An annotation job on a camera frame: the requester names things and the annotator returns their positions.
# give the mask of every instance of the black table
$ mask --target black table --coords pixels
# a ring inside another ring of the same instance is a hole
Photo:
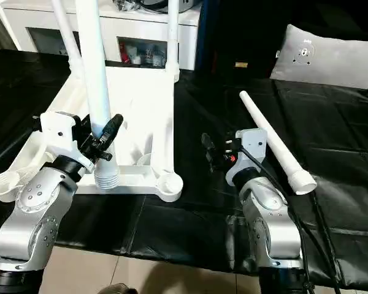
[[[68,75],[65,57],[0,51],[0,153],[12,145],[0,158],[0,172],[24,143],[16,139],[31,116],[46,110]],[[320,240],[313,213],[313,199],[318,201],[341,287],[368,290],[368,90],[272,80],[231,85],[182,71],[174,110],[175,170],[185,183],[181,198],[164,203],[154,195],[76,195],[56,243],[256,274],[237,193],[221,173],[209,173],[201,146],[203,132],[222,140],[226,132],[255,127],[238,96],[243,89],[318,182],[314,194],[293,202]],[[291,193],[270,150],[264,163]],[[0,202],[0,226],[12,208]],[[331,285],[313,244],[306,243],[311,278]]]

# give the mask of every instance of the plastic bag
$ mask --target plastic bag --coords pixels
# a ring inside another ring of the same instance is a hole
[[[140,7],[136,0],[113,0],[113,3],[119,11],[135,11]]]

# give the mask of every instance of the white pillow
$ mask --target white pillow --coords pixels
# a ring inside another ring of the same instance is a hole
[[[323,38],[291,24],[271,78],[368,88],[368,42]]]

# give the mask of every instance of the white tube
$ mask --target white tube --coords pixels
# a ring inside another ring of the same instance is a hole
[[[247,92],[241,91],[240,98],[251,114],[256,125],[267,132],[267,144],[278,159],[280,165],[288,176],[289,185],[297,195],[304,195],[316,188],[316,181],[311,174],[304,170],[281,138],[274,131],[267,119],[263,116],[259,108],[252,101]]]
[[[56,20],[60,28],[60,34],[63,38],[66,50],[68,53],[69,69],[79,79],[83,79],[83,64],[80,57],[79,49],[76,44],[74,33],[69,24],[67,13],[63,7],[61,0],[52,0],[53,11],[55,12]]]
[[[179,0],[169,0],[167,7],[168,32],[167,32],[167,56],[166,71],[174,75],[174,82],[180,78],[178,66],[178,2]]]
[[[110,120],[110,104],[98,0],[76,0],[76,11],[91,130],[93,135],[99,138],[102,129]],[[94,171],[96,185],[101,189],[111,189],[118,184],[119,169],[113,144],[107,152],[113,155],[112,160],[100,159]]]

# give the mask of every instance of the black wire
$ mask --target black wire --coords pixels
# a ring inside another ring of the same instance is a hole
[[[327,259],[327,254],[325,253],[325,251],[323,250],[323,248],[321,247],[320,243],[315,238],[315,236],[313,235],[313,233],[311,232],[311,230],[308,228],[308,226],[302,220],[300,220],[300,222],[301,222],[301,227],[304,229],[304,231],[307,233],[307,235],[311,239],[312,243],[315,245],[315,248],[317,249],[320,257],[322,258],[323,263],[326,265],[326,268],[327,268],[328,273],[329,273],[329,278],[330,278],[330,280],[334,284],[334,291],[335,291],[335,293],[336,294],[340,294],[341,291],[339,290],[338,283],[337,283],[337,281],[334,278],[335,271],[332,269],[331,263]]]
[[[288,209],[289,212],[291,213],[292,217],[293,217],[293,221],[296,223],[297,225],[297,229],[299,230],[299,234],[300,234],[300,239],[301,239],[301,252],[302,252],[302,263],[303,263],[303,268],[304,268],[304,272],[305,272],[305,279],[306,282],[310,282],[309,279],[309,270],[308,270],[308,261],[307,261],[307,251],[305,248],[305,243],[304,243],[304,236],[302,234],[302,221],[300,220],[299,216],[296,214],[293,205],[291,204],[291,201],[289,199],[288,194],[283,190],[282,186],[280,185],[280,183],[263,167],[263,165],[256,159],[254,158],[243,146],[240,146],[239,151],[243,152],[250,160],[252,160],[252,162],[258,166],[260,168],[260,170],[266,175],[266,177],[268,178],[268,180],[274,185],[274,187],[276,189],[278,189],[281,194],[284,196],[286,202],[288,202]],[[331,265],[329,264],[329,260],[326,258],[327,255],[324,255],[324,260],[327,260],[327,264],[328,266],[331,268]],[[333,279],[333,276],[331,276],[331,279],[333,280],[334,284],[335,284],[335,292],[336,294],[340,294],[340,291],[338,289],[337,283],[336,281]],[[312,288],[309,288],[309,292],[310,294],[314,294],[314,291]]]

